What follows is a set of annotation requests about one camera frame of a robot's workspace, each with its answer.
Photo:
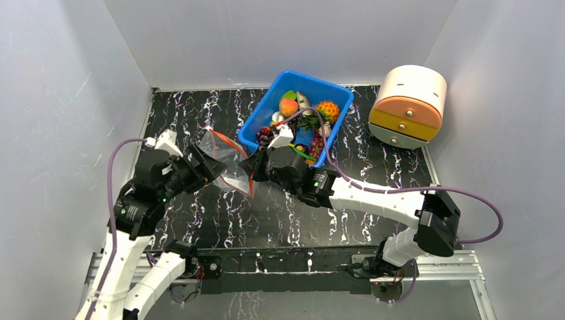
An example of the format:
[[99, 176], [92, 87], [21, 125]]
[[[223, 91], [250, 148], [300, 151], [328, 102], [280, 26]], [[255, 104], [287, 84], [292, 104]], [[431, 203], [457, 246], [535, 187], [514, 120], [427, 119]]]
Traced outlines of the clear zip top bag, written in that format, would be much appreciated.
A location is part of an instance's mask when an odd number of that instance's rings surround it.
[[200, 149], [214, 160], [227, 166], [213, 184], [224, 193], [236, 191], [253, 199], [255, 196], [254, 182], [239, 167], [240, 162], [248, 157], [247, 153], [241, 145], [215, 131], [212, 127], [205, 127], [205, 129], [205, 134], [199, 143]]

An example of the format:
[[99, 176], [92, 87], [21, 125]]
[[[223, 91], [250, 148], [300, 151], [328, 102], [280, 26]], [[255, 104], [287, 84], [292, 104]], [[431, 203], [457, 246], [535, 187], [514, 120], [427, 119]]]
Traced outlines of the toy pineapple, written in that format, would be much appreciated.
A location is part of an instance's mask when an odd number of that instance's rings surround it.
[[322, 126], [331, 127], [340, 115], [338, 105], [332, 101], [322, 101], [314, 109], [318, 112], [322, 121], [319, 120], [313, 110], [306, 110], [298, 117], [296, 124], [298, 128], [305, 131], [317, 131]]

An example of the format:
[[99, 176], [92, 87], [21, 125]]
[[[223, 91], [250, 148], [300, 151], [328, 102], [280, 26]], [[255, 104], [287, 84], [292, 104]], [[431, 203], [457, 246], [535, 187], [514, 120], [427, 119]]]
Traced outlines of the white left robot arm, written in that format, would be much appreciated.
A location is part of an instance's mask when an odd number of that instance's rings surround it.
[[194, 193], [226, 170], [196, 145], [183, 155], [174, 143], [152, 141], [139, 155], [133, 178], [109, 201], [109, 231], [91, 290], [76, 319], [144, 319], [178, 277], [199, 269], [195, 248], [173, 241], [136, 284], [131, 281], [166, 204], [181, 193]]

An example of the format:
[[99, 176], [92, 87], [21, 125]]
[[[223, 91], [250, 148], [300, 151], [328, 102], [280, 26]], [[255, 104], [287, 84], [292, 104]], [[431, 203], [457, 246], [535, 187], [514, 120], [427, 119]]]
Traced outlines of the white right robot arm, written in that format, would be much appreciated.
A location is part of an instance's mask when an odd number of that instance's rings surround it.
[[354, 262], [349, 267], [353, 273], [391, 276], [421, 255], [454, 254], [460, 211], [445, 191], [403, 192], [363, 183], [311, 167], [291, 147], [261, 148], [239, 167], [253, 181], [276, 183], [310, 207], [362, 211], [406, 225], [406, 230], [382, 241], [373, 258]]

